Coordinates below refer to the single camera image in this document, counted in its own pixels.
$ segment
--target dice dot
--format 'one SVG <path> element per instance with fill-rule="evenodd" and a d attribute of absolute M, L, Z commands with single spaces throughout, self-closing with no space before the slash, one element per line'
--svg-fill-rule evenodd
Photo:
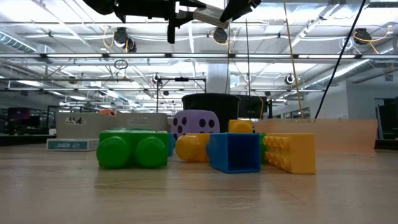
<path fill-rule="evenodd" d="M 209 120 L 209 127 L 213 128 L 215 125 L 214 120 Z"/>
<path fill-rule="evenodd" d="M 199 120 L 199 125 L 201 128 L 204 128 L 206 126 L 206 121 L 202 118 L 201 120 Z"/>

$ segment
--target toy block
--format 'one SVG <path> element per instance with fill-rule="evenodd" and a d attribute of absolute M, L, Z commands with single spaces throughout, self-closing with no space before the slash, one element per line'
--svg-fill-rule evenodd
<path fill-rule="evenodd" d="M 187 134 L 181 136 L 175 145 L 175 152 L 183 161 L 208 162 L 206 145 L 209 134 Z"/>
<path fill-rule="evenodd" d="M 260 134 L 260 149 L 261 149 L 261 163 L 262 164 L 267 164 L 268 161 L 266 160 L 266 151 L 267 151 L 267 146 L 264 144 L 264 137 L 266 134 Z"/>
<path fill-rule="evenodd" d="M 315 174 L 313 134 L 267 134 L 266 160 L 292 174 Z"/>
<path fill-rule="evenodd" d="M 172 133 L 169 133 L 169 153 L 167 154 L 168 156 L 173 155 L 173 151 L 175 148 L 175 139 Z"/>
<path fill-rule="evenodd" d="M 253 122 L 242 120 L 230 120 L 228 126 L 230 133 L 253 133 Z"/>
<path fill-rule="evenodd" d="M 174 115 L 171 133 L 175 140 L 187 133 L 220 133 L 220 122 L 212 111 L 179 111 Z"/>
<path fill-rule="evenodd" d="M 100 166 L 158 168 L 167 165 L 169 134 L 153 131 L 103 131 L 99 135 Z"/>
<path fill-rule="evenodd" d="M 260 135 L 256 133 L 211 134 L 206 151 L 210 166 L 227 174 L 261 169 Z"/>

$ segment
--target black container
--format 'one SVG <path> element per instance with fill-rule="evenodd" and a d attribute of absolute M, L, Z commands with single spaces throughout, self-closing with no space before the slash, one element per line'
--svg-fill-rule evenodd
<path fill-rule="evenodd" d="M 197 93 L 182 98 L 185 110 L 208 110 L 220 121 L 220 132 L 228 131 L 231 119 L 238 118 L 239 97 L 222 93 Z"/>

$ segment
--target ceiling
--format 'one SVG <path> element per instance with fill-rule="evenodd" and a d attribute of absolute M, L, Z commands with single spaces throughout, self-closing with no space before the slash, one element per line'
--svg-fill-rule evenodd
<path fill-rule="evenodd" d="M 216 7 L 224 8 L 223 0 L 202 1 Z M 361 1 L 345 1 L 338 11 L 333 11 L 325 19 L 319 19 L 325 10 L 336 5 L 328 1 L 287 1 L 289 29 L 295 55 L 337 55 L 341 52 L 345 36 L 358 12 Z M 228 45 L 217 44 L 213 40 L 213 25 L 200 21 L 181 26 L 176 30 L 176 43 L 167 43 L 167 22 L 163 19 L 145 17 L 127 17 L 122 24 L 114 15 L 102 16 L 88 7 L 82 0 L 2 0 L 0 7 L 0 32 L 7 34 L 28 46 L 34 47 L 36 53 L 56 54 L 107 54 L 124 53 L 124 50 L 112 45 L 113 32 L 117 27 L 127 27 L 127 33 L 137 46 L 137 54 L 186 53 L 186 54 L 227 54 Z M 275 54 L 288 55 L 289 41 L 287 26 L 284 23 L 283 1 L 263 1 L 252 13 L 234 21 L 229 32 L 229 51 L 231 54 Z M 367 7 L 361 14 L 356 28 L 366 28 L 373 39 L 376 49 L 388 44 L 398 32 L 398 8 Z M 39 52 L 44 46 L 51 49 Z M 6 44 L 0 44 L 0 53 L 20 54 L 21 51 Z M 376 54 L 369 44 L 358 45 L 350 41 L 345 51 L 347 55 Z M 114 63 L 121 58 L 0 58 L 3 78 L 43 78 L 61 80 L 69 77 L 82 79 L 99 79 L 101 81 L 78 82 L 71 84 L 65 81 L 40 82 L 39 86 L 29 82 L 12 82 L 11 88 L 59 88 L 51 91 L 54 97 L 80 96 L 83 101 L 102 101 L 104 105 L 111 102 L 120 110 L 153 111 L 156 107 L 156 91 L 153 76 L 157 73 L 162 78 L 190 77 L 206 78 L 213 75 L 208 69 L 210 63 L 229 63 L 229 73 L 237 76 L 236 86 L 231 87 L 233 94 L 246 94 L 248 88 L 244 79 L 249 71 L 252 76 L 251 88 L 258 90 L 290 90 L 284 78 L 293 73 L 290 56 L 278 58 L 252 58 L 250 66 L 246 58 L 128 58 L 127 69 L 116 70 Z M 301 85 L 319 80 L 320 75 L 334 67 L 336 59 L 303 59 L 295 61 L 295 71 Z M 349 65 L 352 60 L 342 60 L 341 64 Z M 123 89 L 100 94 L 98 91 L 75 89 L 84 88 Z M 162 102 L 160 112 L 173 114 L 182 109 L 182 96 L 201 92 L 203 82 L 168 82 L 168 88 L 190 91 L 170 91 L 169 95 L 160 94 Z M 256 92 L 264 96 L 264 91 Z M 283 93 L 275 91 L 275 99 Z"/>

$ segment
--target green lego block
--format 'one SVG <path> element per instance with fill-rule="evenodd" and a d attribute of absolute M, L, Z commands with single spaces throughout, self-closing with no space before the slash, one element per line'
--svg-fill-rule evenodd
<path fill-rule="evenodd" d="M 169 134 L 153 131 L 103 131 L 99 134 L 100 166 L 120 169 L 131 166 L 159 168 L 167 165 Z"/>
<path fill-rule="evenodd" d="M 261 150 L 261 163 L 268 164 L 266 161 L 265 153 L 267 151 L 267 146 L 264 144 L 264 137 L 267 136 L 266 134 L 260 134 L 260 150 Z"/>

